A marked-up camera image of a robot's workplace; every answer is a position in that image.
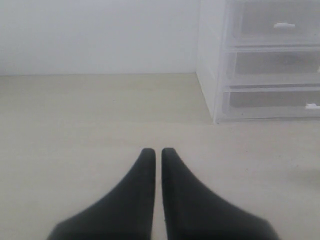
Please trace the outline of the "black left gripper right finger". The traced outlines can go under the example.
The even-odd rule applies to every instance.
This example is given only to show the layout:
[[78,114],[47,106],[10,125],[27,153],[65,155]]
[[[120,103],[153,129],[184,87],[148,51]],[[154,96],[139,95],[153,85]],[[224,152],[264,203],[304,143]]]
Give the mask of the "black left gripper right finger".
[[205,186],[174,148],[161,152],[162,202],[169,240],[277,240],[271,224]]

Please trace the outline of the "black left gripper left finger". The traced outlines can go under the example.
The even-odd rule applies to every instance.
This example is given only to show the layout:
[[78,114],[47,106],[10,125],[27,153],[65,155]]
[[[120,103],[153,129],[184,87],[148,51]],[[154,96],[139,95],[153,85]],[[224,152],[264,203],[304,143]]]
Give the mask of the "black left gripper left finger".
[[58,223],[49,240],[149,240],[155,204],[156,153],[142,149],[124,178],[98,202]]

